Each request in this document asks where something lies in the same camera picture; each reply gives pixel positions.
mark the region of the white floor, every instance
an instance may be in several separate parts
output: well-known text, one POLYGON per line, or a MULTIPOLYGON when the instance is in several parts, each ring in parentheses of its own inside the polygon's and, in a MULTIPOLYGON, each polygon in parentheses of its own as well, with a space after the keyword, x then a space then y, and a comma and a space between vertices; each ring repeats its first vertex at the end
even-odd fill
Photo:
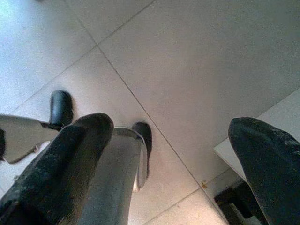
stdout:
POLYGON ((2 0, 0 113, 47 121, 62 89, 76 118, 148 122, 128 224, 224 225, 213 197, 238 176, 213 147, 233 117, 300 87, 299 13, 297 0, 2 0))

